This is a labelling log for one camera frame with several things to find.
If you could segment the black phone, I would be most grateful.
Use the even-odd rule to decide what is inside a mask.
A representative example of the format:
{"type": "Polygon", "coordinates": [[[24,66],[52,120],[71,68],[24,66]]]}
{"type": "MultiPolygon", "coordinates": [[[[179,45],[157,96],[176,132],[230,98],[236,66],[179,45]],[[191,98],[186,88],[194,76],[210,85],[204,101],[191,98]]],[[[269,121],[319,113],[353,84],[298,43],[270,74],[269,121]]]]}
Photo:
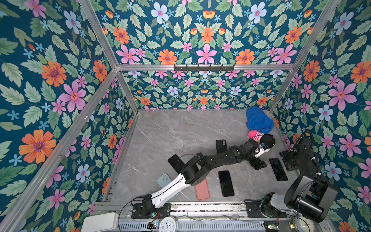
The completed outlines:
{"type": "Polygon", "coordinates": [[[279,158],[270,158],[269,163],[277,181],[288,181],[288,177],[279,158]]]}
{"type": "Polygon", "coordinates": [[[168,163],[174,168],[174,170],[180,174],[183,170],[185,163],[180,159],[178,155],[173,155],[168,159],[168,163]]]}
{"type": "Polygon", "coordinates": [[[229,171],[219,171],[218,172],[221,191],[223,197],[232,197],[235,195],[233,183],[231,179],[231,174],[229,171]]]}

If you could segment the black phone case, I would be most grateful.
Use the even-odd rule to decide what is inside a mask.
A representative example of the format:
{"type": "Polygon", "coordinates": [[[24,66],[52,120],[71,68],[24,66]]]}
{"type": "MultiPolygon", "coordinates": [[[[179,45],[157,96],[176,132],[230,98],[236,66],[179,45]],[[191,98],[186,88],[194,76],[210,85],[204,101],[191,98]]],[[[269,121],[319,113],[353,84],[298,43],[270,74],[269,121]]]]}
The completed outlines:
{"type": "Polygon", "coordinates": [[[215,146],[216,146],[216,152],[217,154],[226,152],[228,150],[227,142],[226,140],[216,140],[215,141],[215,146]]]}

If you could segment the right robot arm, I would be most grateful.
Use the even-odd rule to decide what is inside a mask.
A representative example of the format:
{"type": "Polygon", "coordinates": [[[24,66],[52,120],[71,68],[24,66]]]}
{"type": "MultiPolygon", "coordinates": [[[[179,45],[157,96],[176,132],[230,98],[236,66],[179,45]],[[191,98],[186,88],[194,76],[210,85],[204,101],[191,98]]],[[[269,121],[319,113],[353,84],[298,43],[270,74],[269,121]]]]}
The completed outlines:
{"type": "Polygon", "coordinates": [[[280,152],[287,171],[299,171],[297,179],[285,195],[274,192],[265,195],[260,210],[267,218],[286,216],[293,211],[314,222],[322,222],[334,202],[338,188],[329,183],[320,172],[318,154],[313,151],[314,135],[303,132],[294,146],[280,152]]]}

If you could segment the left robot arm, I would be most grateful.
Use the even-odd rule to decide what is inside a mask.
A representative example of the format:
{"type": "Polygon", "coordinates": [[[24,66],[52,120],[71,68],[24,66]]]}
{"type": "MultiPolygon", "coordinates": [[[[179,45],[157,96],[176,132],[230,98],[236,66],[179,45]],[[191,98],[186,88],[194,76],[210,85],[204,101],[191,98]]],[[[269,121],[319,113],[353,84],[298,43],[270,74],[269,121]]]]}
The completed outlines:
{"type": "Polygon", "coordinates": [[[177,178],[171,183],[155,193],[145,195],[142,200],[143,208],[152,213],[183,189],[200,184],[213,169],[221,166],[248,161],[255,170],[264,168],[266,164],[260,156],[274,146],[275,140],[268,139],[268,135],[265,135],[259,142],[250,139],[243,145],[231,146],[216,155],[204,156],[198,153],[184,164],[177,178]]]}

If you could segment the pink phone case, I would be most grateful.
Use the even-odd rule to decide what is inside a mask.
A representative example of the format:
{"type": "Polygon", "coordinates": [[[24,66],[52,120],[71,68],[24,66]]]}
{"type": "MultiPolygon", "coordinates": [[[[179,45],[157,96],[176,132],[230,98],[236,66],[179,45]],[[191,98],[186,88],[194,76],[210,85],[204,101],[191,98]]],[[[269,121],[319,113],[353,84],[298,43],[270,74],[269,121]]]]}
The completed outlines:
{"type": "Polygon", "coordinates": [[[198,201],[208,200],[210,198],[207,179],[195,186],[196,198],[198,201]]]}

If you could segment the light blue phone case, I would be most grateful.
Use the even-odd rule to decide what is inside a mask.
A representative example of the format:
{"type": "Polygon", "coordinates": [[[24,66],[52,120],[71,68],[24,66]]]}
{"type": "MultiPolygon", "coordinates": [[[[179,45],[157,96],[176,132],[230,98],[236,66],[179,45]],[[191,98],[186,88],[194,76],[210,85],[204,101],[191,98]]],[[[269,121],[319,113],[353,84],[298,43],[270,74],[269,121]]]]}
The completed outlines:
{"type": "Polygon", "coordinates": [[[163,174],[157,180],[157,185],[160,187],[160,191],[169,189],[174,183],[168,174],[163,174]]]}

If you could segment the doll with blue cloth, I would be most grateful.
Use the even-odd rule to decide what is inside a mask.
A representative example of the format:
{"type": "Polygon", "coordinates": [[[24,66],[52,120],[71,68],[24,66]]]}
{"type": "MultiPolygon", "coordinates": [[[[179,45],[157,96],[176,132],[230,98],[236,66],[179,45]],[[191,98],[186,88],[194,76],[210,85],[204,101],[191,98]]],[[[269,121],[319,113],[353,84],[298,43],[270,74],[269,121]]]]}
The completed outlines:
{"type": "Polygon", "coordinates": [[[275,139],[269,134],[273,129],[273,120],[256,106],[248,108],[245,114],[246,126],[249,129],[248,142],[264,150],[273,148],[275,139]]]}

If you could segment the brass alarm clock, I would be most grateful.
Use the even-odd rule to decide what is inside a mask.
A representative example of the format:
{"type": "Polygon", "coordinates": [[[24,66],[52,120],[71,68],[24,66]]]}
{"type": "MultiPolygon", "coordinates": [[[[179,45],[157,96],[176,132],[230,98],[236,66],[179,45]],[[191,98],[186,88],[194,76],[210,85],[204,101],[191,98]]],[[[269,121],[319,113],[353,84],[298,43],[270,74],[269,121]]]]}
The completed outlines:
{"type": "Polygon", "coordinates": [[[315,232],[316,226],[314,222],[305,217],[289,216],[289,227],[291,232],[315,232]]]}

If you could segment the white heat sink strip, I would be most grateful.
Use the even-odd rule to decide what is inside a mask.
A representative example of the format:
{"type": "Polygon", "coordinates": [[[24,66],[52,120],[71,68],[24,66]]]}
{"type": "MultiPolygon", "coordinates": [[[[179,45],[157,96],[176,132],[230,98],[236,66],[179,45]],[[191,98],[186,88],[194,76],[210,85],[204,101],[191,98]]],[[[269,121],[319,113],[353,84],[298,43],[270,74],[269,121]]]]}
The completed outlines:
{"type": "Polygon", "coordinates": [[[119,232],[264,232],[264,222],[243,221],[177,221],[175,226],[159,227],[159,222],[122,221],[119,232]]]}

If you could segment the white clock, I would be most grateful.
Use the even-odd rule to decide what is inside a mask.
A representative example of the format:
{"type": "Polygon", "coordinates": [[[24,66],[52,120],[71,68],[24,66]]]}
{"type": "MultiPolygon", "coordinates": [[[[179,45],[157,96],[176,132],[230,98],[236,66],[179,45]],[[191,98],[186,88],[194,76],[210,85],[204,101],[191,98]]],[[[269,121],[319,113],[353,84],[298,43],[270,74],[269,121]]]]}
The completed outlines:
{"type": "Polygon", "coordinates": [[[174,217],[165,217],[159,224],[159,232],[177,232],[178,223],[174,217]]]}

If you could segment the white box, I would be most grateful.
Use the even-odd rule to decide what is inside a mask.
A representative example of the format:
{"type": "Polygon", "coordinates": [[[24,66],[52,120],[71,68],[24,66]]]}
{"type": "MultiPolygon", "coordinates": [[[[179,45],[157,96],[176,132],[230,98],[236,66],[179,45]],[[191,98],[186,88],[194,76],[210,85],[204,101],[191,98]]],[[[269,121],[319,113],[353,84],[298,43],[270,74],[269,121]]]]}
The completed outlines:
{"type": "Polygon", "coordinates": [[[84,219],[81,232],[112,232],[118,229],[118,213],[111,212],[88,216],[84,219]]]}

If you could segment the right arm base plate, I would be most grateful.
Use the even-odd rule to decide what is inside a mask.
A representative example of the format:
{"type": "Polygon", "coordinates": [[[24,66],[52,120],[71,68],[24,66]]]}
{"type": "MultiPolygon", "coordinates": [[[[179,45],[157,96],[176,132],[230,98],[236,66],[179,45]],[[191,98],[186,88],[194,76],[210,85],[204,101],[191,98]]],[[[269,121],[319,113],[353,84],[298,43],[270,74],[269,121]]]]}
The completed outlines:
{"type": "Polygon", "coordinates": [[[249,218],[286,218],[287,214],[279,211],[269,203],[244,200],[249,218]]]}

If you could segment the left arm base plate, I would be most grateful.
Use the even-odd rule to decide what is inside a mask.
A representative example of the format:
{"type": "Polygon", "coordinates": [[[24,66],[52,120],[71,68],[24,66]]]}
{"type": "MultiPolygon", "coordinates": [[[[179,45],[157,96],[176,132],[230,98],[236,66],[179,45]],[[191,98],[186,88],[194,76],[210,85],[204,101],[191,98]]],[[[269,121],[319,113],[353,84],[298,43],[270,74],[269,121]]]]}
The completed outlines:
{"type": "Polygon", "coordinates": [[[170,216],[171,204],[166,203],[161,208],[145,209],[143,204],[134,204],[131,218],[132,219],[163,219],[170,216]]]}

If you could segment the black hook rail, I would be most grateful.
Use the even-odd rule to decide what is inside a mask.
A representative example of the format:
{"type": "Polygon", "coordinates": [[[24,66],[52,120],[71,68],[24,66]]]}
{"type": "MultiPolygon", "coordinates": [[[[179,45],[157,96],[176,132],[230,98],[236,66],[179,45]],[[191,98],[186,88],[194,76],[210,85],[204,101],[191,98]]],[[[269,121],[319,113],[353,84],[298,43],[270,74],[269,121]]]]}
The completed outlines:
{"type": "Polygon", "coordinates": [[[233,71],[235,69],[234,65],[174,65],[174,71],[190,71],[190,72],[199,72],[199,71],[211,71],[211,72],[221,72],[221,71],[233,71]]]}

